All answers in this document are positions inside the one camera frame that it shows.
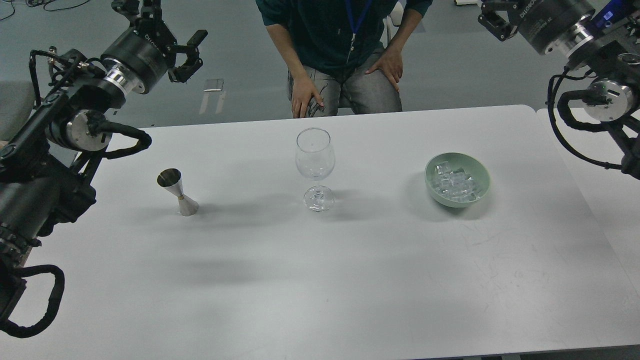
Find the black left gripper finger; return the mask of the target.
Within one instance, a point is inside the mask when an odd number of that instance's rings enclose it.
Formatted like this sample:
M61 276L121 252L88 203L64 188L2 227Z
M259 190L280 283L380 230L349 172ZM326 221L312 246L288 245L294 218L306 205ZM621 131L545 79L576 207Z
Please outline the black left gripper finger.
M110 7L124 16L138 34L157 35L163 22L161 0L112 0Z
M199 45L208 36L207 30L197 30L185 45L169 45L169 54L184 54L186 60L180 66L172 66L167 70L170 82L185 84L203 65Z

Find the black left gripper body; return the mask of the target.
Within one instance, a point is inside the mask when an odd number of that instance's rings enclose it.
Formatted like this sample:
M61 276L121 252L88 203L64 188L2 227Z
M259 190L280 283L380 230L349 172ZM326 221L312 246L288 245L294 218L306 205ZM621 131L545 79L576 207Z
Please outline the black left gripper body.
M128 28L101 55L101 63L112 68L124 65L141 81L138 94L148 94L159 80L176 64L176 55L169 52L175 37L167 29L142 30Z

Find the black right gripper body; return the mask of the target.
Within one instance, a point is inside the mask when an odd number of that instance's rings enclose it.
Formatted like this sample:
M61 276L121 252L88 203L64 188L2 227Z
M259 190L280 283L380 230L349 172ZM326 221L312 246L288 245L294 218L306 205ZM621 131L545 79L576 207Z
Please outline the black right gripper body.
M587 29L594 14L587 0L519 0L510 22L537 54L570 56L594 39Z

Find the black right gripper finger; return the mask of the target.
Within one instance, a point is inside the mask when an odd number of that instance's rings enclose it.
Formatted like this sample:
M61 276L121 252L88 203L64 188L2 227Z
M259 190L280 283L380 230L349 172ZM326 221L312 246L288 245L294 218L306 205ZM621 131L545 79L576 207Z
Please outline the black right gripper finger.
M505 20L498 12L510 12L519 9L518 0L480 0L478 23L499 41L507 41L518 32L518 26Z

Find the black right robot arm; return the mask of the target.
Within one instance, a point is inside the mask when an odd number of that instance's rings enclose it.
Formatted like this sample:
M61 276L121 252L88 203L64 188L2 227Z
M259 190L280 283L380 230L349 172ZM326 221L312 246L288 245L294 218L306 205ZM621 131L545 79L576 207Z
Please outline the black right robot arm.
M499 41L517 34L540 55L558 51L567 57L562 73L547 87L551 129L574 157L640 174L639 2L611 0L596 11L587 0L482 0L478 23ZM557 118L581 132L604 132L622 151L619 164L597 161L575 150L557 126Z

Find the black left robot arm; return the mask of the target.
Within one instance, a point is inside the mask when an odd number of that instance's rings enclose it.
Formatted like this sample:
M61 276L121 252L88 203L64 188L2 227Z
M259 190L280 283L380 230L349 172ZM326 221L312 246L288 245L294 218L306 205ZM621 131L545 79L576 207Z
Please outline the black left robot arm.
M1 330L34 337L60 309L66 277L52 264L26 266L41 237L55 225L75 223L94 203L91 182L102 160L148 149L144 131L106 118L131 92L148 94L164 75L187 82L201 67L197 30L180 45L162 18L158 0L114 0L128 28L98 58L71 49L64 54L32 50L29 70L34 113L1 148ZM26 278L50 274L54 285L45 314L31 326L10 320L26 289Z

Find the person left hand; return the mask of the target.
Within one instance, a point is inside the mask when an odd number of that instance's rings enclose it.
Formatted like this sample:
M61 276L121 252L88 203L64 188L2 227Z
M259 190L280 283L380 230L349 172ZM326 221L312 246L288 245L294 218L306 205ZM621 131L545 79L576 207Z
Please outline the person left hand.
M390 44L374 64L365 72L372 75L375 71L382 71L382 75L390 82L396 92L400 92L399 83L403 77L403 45Z

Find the person right hand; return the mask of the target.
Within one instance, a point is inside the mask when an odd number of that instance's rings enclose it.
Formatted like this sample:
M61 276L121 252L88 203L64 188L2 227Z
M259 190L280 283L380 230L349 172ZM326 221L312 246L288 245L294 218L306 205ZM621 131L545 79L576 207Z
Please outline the person right hand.
M306 75L291 75L291 114L294 119L311 117L313 110L323 109L325 103L313 80Z

